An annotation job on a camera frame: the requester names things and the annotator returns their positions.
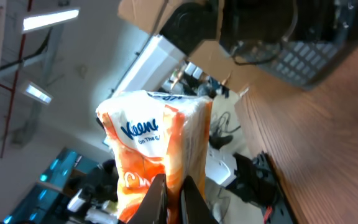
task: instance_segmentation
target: white wall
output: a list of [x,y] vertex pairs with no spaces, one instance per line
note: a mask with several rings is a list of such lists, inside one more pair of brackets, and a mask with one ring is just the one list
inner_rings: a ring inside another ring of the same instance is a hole
[[[20,117],[13,116],[12,124],[19,126]],[[4,121],[0,120],[0,152]],[[3,159],[0,159],[0,221],[9,215],[27,195],[39,175],[60,151],[67,147],[98,162],[112,157],[106,151],[75,139],[59,130],[41,125],[33,140],[23,149],[12,147],[8,139]]]
[[[34,1],[34,9],[55,6],[56,2]],[[94,111],[124,75],[147,34],[116,16],[118,0],[71,2],[81,6],[81,13],[77,21],[65,25],[51,75],[51,79],[60,75],[63,78],[48,87],[54,99],[43,108],[40,129],[33,140],[23,149],[8,144],[4,158],[0,159],[0,220],[12,212],[64,147],[98,162],[111,157],[102,144],[105,134],[94,120]],[[26,7],[26,0],[8,0],[3,63],[17,58],[21,36],[17,32],[20,25],[17,18]],[[33,52],[44,37],[45,30],[30,33],[25,55]],[[85,75],[77,72],[81,65],[87,68]],[[36,82],[42,66],[38,63],[20,72],[19,84],[25,79]],[[0,82],[11,84],[13,74]],[[16,94],[10,131],[24,124],[31,104],[32,100]],[[0,150],[8,106],[9,92],[0,88]]]

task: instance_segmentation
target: kleenex logo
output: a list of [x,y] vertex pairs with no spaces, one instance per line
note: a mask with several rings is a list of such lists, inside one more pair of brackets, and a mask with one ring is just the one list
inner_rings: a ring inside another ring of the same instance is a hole
[[133,136],[141,136],[142,134],[149,133],[151,131],[158,131],[158,125],[155,124],[155,119],[150,122],[137,123],[133,125],[127,122],[127,128],[121,127],[121,130],[128,136],[130,139],[134,140]]

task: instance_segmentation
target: black bracket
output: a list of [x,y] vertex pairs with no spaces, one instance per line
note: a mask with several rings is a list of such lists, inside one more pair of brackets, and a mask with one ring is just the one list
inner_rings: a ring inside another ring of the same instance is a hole
[[152,185],[128,224],[167,222],[167,178],[165,174],[155,176]]
[[[276,186],[277,193],[275,194],[275,199],[271,207],[273,212],[267,220],[267,223],[298,223],[293,210],[284,194],[284,191],[278,181],[277,175],[274,171],[273,165],[269,159],[268,154],[261,153],[256,158],[253,159],[254,165],[259,168],[258,176]],[[262,213],[265,214],[266,207],[260,208]]]

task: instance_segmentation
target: fluorescent light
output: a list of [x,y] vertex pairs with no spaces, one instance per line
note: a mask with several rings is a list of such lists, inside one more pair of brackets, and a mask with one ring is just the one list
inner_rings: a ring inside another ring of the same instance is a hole
[[38,196],[38,200],[41,200],[45,196],[46,193],[47,193],[47,190],[43,190],[41,192],[41,194]]
[[56,165],[57,165],[58,162],[59,162],[59,160],[58,160],[58,159],[55,159],[54,162],[50,165],[49,169],[50,169],[50,170],[53,170],[53,169],[56,167]]
[[8,223],[11,221],[11,219],[12,219],[12,215],[9,215],[8,217],[6,217],[6,218],[4,219],[4,223],[5,223],[5,224],[8,224]]
[[32,30],[43,29],[46,27],[54,26],[62,22],[68,22],[78,17],[80,13],[79,8],[71,8],[58,10],[53,12],[47,12],[43,14],[37,14],[27,16],[23,20],[23,32],[29,32]]
[[105,137],[104,140],[103,140],[103,144],[107,145],[107,146],[110,146],[110,140],[108,137]]
[[37,212],[31,214],[29,220],[30,220],[30,221],[34,220],[34,218],[35,218],[36,216],[37,216]]
[[25,91],[46,103],[50,103],[50,101],[52,100],[49,96],[43,94],[40,90],[36,89],[36,87],[32,85],[29,85],[29,87],[27,87]]
[[71,212],[77,212],[82,205],[85,203],[85,199],[80,198],[80,194],[82,192],[82,189],[77,192],[77,194],[74,195],[74,197],[71,198],[70,202],[67,205],[67,210]]
[[42,182],[47,181],[47,179],[48,179],[48,176],[45,175],[45,174],[42,174],[42,175],[40,176],[40,180],[41,180]]
[[185,57],[186,55],[164,36],[153,36],[113,96],[123,91],[153,91],[160,88]]
[[21,92],[45,105],[52,101],[52,96],[49,93],[30,81],[26,81],[21,86]]

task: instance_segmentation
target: wooden table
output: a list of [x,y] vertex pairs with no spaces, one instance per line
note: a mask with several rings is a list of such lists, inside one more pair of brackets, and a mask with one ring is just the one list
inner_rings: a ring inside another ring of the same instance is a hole
[[358,224],[358,49],[311,91],[250,79],[236,113],[251,153],[273,158],[298,221]]

